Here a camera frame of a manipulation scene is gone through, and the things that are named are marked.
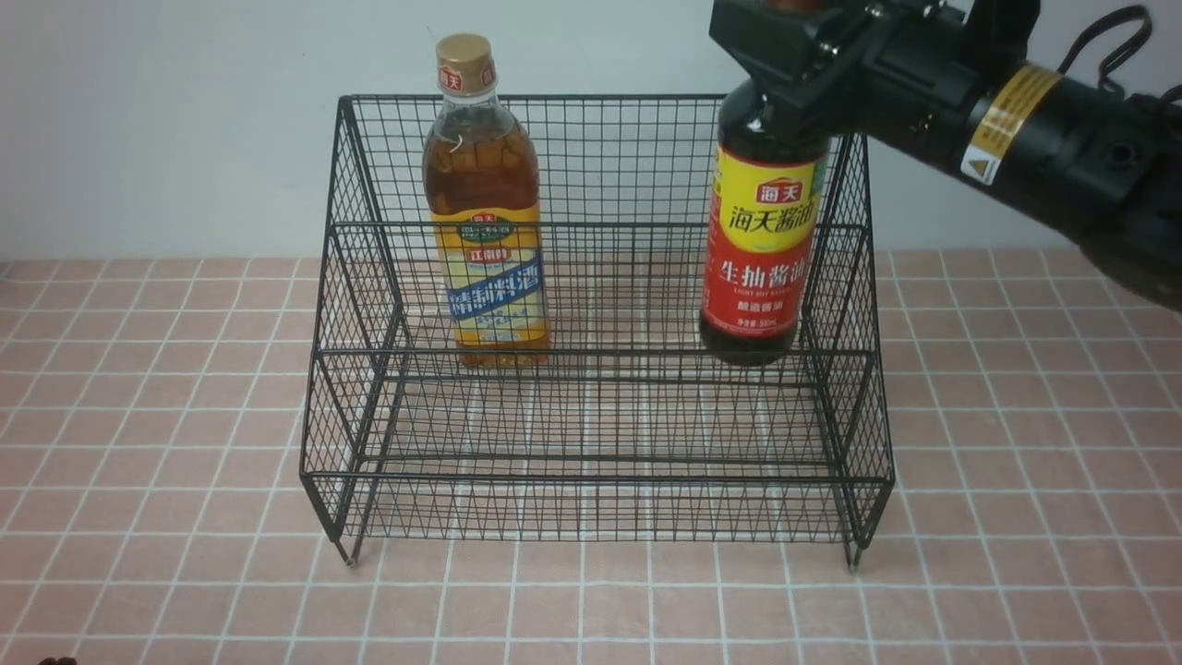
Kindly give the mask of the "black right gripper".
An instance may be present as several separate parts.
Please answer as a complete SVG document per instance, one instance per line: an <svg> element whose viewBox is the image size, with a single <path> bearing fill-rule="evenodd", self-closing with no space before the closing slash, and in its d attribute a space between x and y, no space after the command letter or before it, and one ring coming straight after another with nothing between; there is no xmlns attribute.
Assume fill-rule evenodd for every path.
<svg viewBox="0 0 1182 665"><path fill-rule="evenodd" d="M723 139L934 135L930 1L717 1L708 33L743 71Z"/></svg>

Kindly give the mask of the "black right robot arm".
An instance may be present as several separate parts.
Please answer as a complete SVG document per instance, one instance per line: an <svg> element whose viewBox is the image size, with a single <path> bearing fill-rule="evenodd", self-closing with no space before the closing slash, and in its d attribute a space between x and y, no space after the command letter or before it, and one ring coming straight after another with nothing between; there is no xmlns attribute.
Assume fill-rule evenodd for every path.
<svg viewBox="0 0 1182 665"><path fill-rule="evenodd" d="M1178 89L1126 94L1111 77L1152 18L1113 11L1050 69L1027 58L1039 13L1038 1L717 1L709 34L790 139L877 139L1178 311Z"/></svg>

